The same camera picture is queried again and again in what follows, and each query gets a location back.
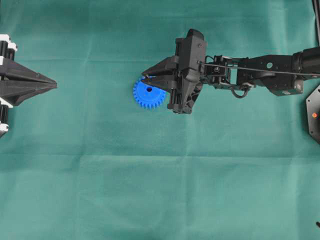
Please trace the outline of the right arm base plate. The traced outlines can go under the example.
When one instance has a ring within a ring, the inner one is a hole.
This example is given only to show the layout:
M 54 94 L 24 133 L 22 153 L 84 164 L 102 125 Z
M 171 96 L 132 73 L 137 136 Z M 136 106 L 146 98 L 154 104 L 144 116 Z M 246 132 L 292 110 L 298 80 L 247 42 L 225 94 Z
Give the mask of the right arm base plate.
M 308 122 L 308 133 L 318 144 L 320 144 L 320 86 L 306 98 L 306 113 Z

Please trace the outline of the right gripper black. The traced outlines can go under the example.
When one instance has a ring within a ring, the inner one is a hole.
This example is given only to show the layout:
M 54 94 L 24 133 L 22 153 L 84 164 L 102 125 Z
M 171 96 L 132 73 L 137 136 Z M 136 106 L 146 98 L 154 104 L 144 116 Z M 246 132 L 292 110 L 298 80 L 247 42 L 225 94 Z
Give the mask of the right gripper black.
M 176 39 L 176 55 L 166 57 L 141 73 L 146 84 L 170 92 L 167 108 L 176 114 L 191 114 L 203 88 L 207 42 L 204 35 L 190 29 L 185 38 Z

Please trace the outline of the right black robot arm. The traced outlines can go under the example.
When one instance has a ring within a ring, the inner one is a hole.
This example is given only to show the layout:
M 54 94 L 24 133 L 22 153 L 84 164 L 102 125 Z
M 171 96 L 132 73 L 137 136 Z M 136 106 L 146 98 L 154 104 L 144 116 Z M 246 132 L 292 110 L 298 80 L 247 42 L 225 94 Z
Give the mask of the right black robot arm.
M 231 91 L 238 99 L 257 86 L 275 96 L 299 95 L 304 81 L 320 76 L 319 47 L 292 55 L 268 54 L 234 58 L 206 54 L 204 35 L 190 29 L 175 40 L 175 54 L 142 73 L 142 82 L 170 94 L 168 109 L 176 114 L 191 114 L 204 85 Z

